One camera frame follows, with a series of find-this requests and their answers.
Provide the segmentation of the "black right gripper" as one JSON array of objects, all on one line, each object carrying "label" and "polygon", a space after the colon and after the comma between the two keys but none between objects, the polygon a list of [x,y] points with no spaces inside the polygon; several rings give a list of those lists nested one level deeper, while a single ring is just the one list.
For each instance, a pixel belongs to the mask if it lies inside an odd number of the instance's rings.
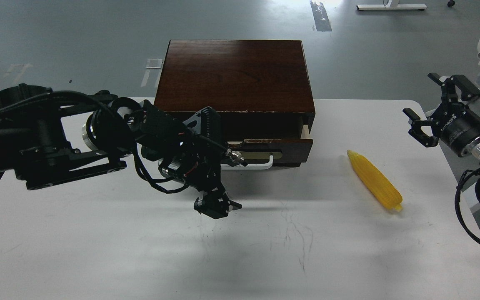
[{"label": "black right gripper", "polygon": [[[465,104],[480,98],[480,89],[464,75],[452,75],[445,79],[437,73],[428,73],[434,83],[441,87],[441,104],[430,114],[430,120],[422,120],[411,108],[402,112],[408,117],[411,129],[408,134],[425,148],[434,148],[439,139],[459,157],[469,156],[470,144],[480,138],[480,117]],[[432,128],[427,135],[422,127]]]}]

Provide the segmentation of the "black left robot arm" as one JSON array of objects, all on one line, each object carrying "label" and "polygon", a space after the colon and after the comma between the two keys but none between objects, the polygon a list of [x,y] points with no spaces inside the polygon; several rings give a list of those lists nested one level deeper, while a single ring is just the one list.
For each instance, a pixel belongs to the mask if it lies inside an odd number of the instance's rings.
[{"label": "black left robot arm", "polygon": [[165,194],[193,187],[194,209],[215,220],[242,205],[229,199],[221,165],[246,166],[222,140],[211,107],[181,121],[154,106],[102,90],[93,95],[19,84],[0,91],[0,180],[14,170],[28,190],[135,171]]}]

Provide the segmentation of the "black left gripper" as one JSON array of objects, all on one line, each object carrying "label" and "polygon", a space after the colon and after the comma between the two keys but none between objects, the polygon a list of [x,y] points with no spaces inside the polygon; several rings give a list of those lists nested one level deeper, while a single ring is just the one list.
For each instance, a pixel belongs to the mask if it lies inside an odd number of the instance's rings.
[{"label": "black left gripper", "polygon": [[214,220],[242,209],[242,204],[221,192],[221,164],[236,167],[248,163],[240,152],[225,145],[220,114],[206,106],[181,121],[148,100],[140,106],[141,155],[149,161],[159,161],[162,174],[161,179],[153,178],[141,163],[140,178],[165,194],[196,188],[200,193],[193,209]]}]

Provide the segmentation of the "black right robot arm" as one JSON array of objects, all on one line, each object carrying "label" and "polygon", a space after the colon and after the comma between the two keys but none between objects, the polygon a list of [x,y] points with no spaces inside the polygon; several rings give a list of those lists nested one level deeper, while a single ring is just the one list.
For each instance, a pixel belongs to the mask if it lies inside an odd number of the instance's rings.
[{"label": "black right robot arm", "polygon": [[[480,98],[480,89],[464,75],[452,75],[442,79],[439,74],[428,77],[441,88],[439,106],[421,119],[411,108],[402,112],[409,119],[408,134],[425,148],[434,148],[439,142],[446,144],[457,156],[474,156],[480,164],[480,116],[473,112],[469,103]],[[480,238],[473,234],[463,220],[460,203],[465,183],[476,176],[475,196],[480,204],[480,168],[467,170],[459,178],[455,192],[455,212],[459,223],[476,243]]]}]

